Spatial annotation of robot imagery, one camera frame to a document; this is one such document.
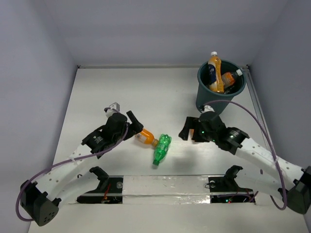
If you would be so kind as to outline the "small orange bottle white label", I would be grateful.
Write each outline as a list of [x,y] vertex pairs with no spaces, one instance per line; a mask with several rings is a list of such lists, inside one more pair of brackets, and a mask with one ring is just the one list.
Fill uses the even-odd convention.
[[142,142],[143,144],[151,145],[154,148],[158,144],[158,140],[154,137],[154,135],[150,131],[148,131],[146,129],[143,129],[141,132],[136,134],[135,138],[138,141]]

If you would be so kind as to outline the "crushed green plastic bottle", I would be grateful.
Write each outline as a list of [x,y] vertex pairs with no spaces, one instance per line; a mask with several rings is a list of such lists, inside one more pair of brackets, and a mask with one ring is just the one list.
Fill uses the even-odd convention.
[[162,134],[154,151],[153,165],[158,166],[166,157],[172,138],[168,134]]

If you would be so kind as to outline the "orange bottle blue label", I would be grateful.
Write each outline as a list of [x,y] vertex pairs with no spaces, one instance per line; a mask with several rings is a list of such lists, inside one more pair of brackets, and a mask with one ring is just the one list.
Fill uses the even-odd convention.
[[221,59],[217,52],[211,52],[211,57],[208,61],[209,68],[209,89],[216,93],[224,93],[224,83],[221,78]]

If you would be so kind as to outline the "tall orange bottle white cap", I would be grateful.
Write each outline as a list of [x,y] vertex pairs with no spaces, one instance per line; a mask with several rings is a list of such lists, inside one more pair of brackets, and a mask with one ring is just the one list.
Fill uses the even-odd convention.
[[224,89],[232,86],[236,80],[243,75],[240,69],[237,69],[235,72],[226,72],[221,78],[224,84]]

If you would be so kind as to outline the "small orange juice bottle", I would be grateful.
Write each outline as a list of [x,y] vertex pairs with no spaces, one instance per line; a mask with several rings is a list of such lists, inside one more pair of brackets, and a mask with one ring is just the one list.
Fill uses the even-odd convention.
[[189,134],[190,134],[190,139],[193,140],[194,129],[190,129]]

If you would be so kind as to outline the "clear Pepsi bottle black cap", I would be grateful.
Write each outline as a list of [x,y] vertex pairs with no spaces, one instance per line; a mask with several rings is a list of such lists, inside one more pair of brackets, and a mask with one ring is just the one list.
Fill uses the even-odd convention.
[[236,87],[234,85],[231,85],[231,86],[224,89],[225,95],[233,94],[235,92],[236,92]]

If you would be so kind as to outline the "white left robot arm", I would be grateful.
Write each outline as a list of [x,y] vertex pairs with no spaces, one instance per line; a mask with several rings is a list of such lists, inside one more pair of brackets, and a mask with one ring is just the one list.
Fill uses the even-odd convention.
[[99,159],[122,141],[143,130],[131,111],[114,112],[104,125],[88,134],[62,162],[52,165],[20,187],[17,207],[22,207],[38,226],[45,226],[71,198],[96,190],[105,191],[109,175],[98,166]]

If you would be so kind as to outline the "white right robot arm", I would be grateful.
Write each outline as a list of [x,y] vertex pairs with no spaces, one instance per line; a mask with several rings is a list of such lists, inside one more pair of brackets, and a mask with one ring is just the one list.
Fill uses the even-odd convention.
[[302,168],[276,156],[247,133],[227,127],[213,111],[207,110],[199,117],[187,117],[179,137],[186,141],[192,132],[197,143],[213,142],[221,150],[245,159],[259,168],[258,172],[247,172],[233,165],[221,177],[212,177],[207,183],[214,193],[243,193],[246,189],[263,192],[278,198],[284,208],[306,214],[311,206],[311,168]]

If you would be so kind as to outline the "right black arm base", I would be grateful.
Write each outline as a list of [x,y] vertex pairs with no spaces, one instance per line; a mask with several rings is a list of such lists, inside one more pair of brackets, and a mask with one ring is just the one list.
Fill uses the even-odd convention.
[[235,181],[240,170],[241,166],[233,165],[223,176],[208,178],[204,188],[210,191],[211,203],[256,203],[253,190],[239,187]]

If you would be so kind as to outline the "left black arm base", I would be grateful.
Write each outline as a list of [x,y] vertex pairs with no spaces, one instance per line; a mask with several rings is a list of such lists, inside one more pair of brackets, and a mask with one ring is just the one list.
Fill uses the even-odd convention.
[[77,198],[80,204],[122,204],[123,176],[109,176],[99,166],[89,172],[97,177],[98,185]]

